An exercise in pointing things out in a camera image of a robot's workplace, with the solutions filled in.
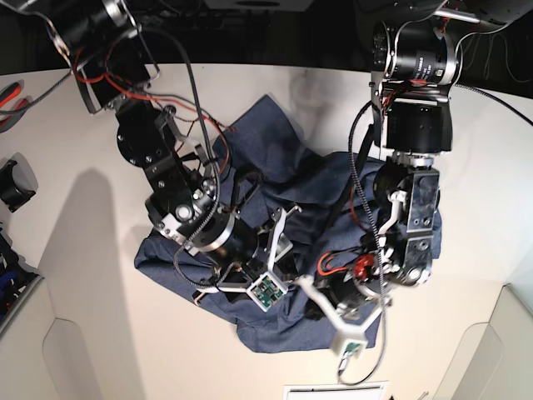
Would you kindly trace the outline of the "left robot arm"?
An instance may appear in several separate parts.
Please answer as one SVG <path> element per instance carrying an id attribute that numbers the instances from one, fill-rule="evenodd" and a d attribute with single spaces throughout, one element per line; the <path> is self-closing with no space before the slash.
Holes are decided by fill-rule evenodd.
<path id="1" fill-rule="evenodd" d="M 358 1 L 358 32 L 371 47 L 373 115 L 367 142 L 389 152 L 363 186 L 363 160 L 350 158 L 346 192 L 357 195 L 367 222 L 355 259 L 328 252 L 317 265 L 314 313 L 357 320 L 393 287 L 423 283 L 437 245 L 440 174 L 435 158 L 452 148 L 450 92 L 464 63 L 462 43 L 497 33 L 532 8 L 529 1 Z"/>

